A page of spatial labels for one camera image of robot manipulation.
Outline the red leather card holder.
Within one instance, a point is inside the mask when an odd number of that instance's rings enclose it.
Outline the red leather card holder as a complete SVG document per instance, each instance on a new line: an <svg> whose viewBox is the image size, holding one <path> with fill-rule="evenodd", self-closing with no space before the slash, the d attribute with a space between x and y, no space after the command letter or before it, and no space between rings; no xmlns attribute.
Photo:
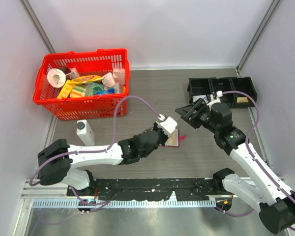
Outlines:
<svg viewBox="0 0 295 236"><path fill-rule="evenodd" d="M164 144L158 143L159 147L178 148L180 141L186 138L186 135L180 135L179 129L175 129L170 136L167 136L166 132L164 132L162 128L158 127L156 129L151 127L148 131L156 131L159 134L159 138L168 138Z"/></svg>

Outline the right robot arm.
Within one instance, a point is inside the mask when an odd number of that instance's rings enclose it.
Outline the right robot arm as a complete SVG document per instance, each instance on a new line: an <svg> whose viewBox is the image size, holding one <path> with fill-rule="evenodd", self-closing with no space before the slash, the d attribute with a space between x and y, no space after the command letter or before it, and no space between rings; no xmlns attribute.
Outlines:
<svg viewBox="0 0 295 236"><path fill-rule="evenodd" d="M214 173L212 188L217 194L230 192L245 201L273 234L295 224L295 191L287 186L256 153L246 135L233 125L232 111L219 101L203 99L177 108L180 117L193 128L213 133L216 144L248 174L253 185L228 168Z"/></svg>

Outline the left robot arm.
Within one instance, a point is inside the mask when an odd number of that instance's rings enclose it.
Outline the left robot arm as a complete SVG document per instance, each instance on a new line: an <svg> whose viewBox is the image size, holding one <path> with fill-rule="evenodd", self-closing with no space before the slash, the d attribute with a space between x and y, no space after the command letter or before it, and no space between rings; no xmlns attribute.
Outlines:
<svg viewBox="0 0 295 236"><path fill-rule="evenodd" d="M38 154L38 184L64 183L89 196L95 191L94 178L82 167L136 163L164 146L176 126L175 121L157 121L152 128L132 138L106 146L75 146L68 145L65 139L57 140Z"/></svg>

